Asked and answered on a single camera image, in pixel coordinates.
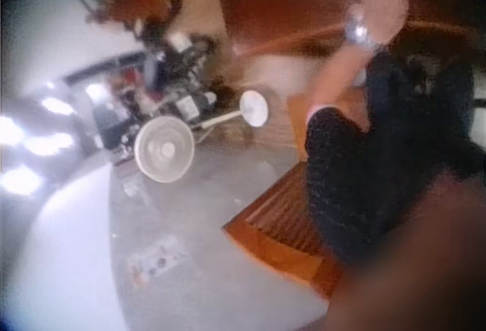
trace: person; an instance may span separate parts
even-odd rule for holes
[[[407,11],[408,0],[361,0],[346,42],[310,87],[309,211],[352,270],[331,298],[329,329],[463,329],[486,311],[484,152],[469,139],[471,65],[453,59],[430,95],[416,93],[385,50]],[[366,67],[367,91],[350,88]],[[464,299],[469,306],[456,307]]]

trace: light fixture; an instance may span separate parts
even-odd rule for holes
[[[31,153],[38,156],[52,156],[59,152],[58,146],[51,137],[29,137],[24,145]]]
[[[86,87],[86,93],[94,102],[100,101],[106,95],[105,87],[102,84],[90,84]]]
[[[0,117],[0,144],[17,145],[24,138],[24,131],[9,117]]]
[[[25,140],[25,147],[38,156],[52,156],[73,145],[74,140],[70,134],[57,133],[46,137],[30,137]]]
[[[42,105],[50,112],[58,113],[60,115],[71,115],[74,113],[74,110],[70,105],[57,98],[46,98],[42,101]]]
[[[42,184],[42,180],[36,173],[21,166],[3,174],[0,184],[13,194],[28,196]]]
[[[64,132],[58,132],[51,136],[53,143],[57,145],[59,149],[66,149],[74,144],[73,137],[70,134]]]

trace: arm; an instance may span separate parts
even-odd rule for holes
[[[361,0],[361,5],[356,6],[353,12],[360,16],[370,38],[385,46],[402,29],[407,11],[407,0]],[[334,106],[373,56],[374,51],[363,46],[351,43],[341,46],[327,59],[313,79],[309,108]]]
[[[311,107],[335,105],[372,58],[373,52],[370,50],[349,43],[342,45],[313,79],[310,86]]]

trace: wooden panel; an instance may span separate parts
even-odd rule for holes
[[[307,161],[308,158],[307,152],[305,151],[305,135],[307,133],[307,106],[307,96],[305,94],[290,96],[287,99],[290,122],[292,123],[294,140],[297,145],[298,159],[301,162]]]
[[[223,227],[251,256],[328,298],[343,268],[323,246],[307,212],[300,162]]]
[[[342,34],[356,0],[220,0],[235,55],[275,52]],[[481,24],[475,0],[410,0],[409,27],[467,33]]]

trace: wristwatch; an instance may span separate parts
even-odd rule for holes
[[[373,41],[362,18],[358,16],[349,14],[344,31],[348,43],[365,48],[374,54],[383,51],[386,47]]]

